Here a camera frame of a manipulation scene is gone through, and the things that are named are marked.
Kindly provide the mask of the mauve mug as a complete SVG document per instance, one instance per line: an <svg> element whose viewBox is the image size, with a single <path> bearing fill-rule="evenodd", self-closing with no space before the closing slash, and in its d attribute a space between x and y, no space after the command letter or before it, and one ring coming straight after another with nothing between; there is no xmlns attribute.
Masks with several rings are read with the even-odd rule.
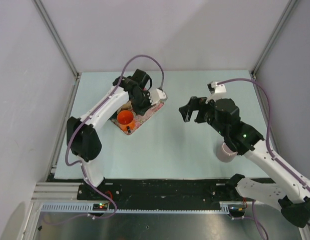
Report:
<svg viewBox="0 0 310 240"><path fill-rule="evenodd" d="M236 151L232 151L226 143L221 143L216 149L217 158L223 163L229 163L237 156Z"/></svg>

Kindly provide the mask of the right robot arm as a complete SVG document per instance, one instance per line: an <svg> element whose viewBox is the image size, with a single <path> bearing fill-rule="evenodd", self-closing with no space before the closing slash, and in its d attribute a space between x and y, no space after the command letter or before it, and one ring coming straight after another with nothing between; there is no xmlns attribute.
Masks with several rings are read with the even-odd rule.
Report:
<svg viewBox="0 0 310 240"><path fill-rule="evenodd" d="M267 145L263 135L244 123L240 110L228 98L207 100L193 96L179 108L184 122L197 111L196 123L207 123L224 139L233 152L244 156L261 168L274 184L255 183L243 175L234 175L226 187L227 197L254 199L279 210L296 227L310 221L310 179L304 177Z"/></svg>

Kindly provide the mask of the beige mug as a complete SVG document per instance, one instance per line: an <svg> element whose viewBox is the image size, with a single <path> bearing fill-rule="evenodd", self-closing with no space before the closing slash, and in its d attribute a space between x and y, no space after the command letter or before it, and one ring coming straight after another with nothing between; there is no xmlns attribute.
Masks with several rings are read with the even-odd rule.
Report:
<svg viewBox="0 0 310 240"><path fill-rule="evenodd" d="M124 105L121 106L120 111L128 110L131 111L133 109L131 101L128 101Z"/></svg>

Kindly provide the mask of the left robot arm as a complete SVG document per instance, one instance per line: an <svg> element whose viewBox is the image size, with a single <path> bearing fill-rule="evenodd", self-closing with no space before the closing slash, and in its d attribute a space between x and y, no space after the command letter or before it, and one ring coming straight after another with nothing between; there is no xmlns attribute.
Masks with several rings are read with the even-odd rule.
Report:
<svg viewBox="0 0 310 240"><path fill-rule="evenodd" d="M66 165L80 164L84 181L90 184L88 194L96 200L106 192L105 186L100 184L104 179L102 171L97 170L94 163L102 150L98 131L127 102L131 102L135 113L144 115L151 107L151 93L146 88L147 84L152 86L152 79L139 69L132 76L120 76L92 109L79 118L72 116L67 120Z"/></svg>

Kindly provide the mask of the orange mug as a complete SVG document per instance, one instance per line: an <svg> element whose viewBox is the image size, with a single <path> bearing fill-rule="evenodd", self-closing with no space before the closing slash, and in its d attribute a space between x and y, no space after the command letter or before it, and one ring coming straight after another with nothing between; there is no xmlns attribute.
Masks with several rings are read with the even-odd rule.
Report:
<svg viewBox="0 0 310 240"><path fill-rule="evenodd" d="M129 110L122 110L117 114L119 128L130 134L135 127L134 114Z"/></svg>

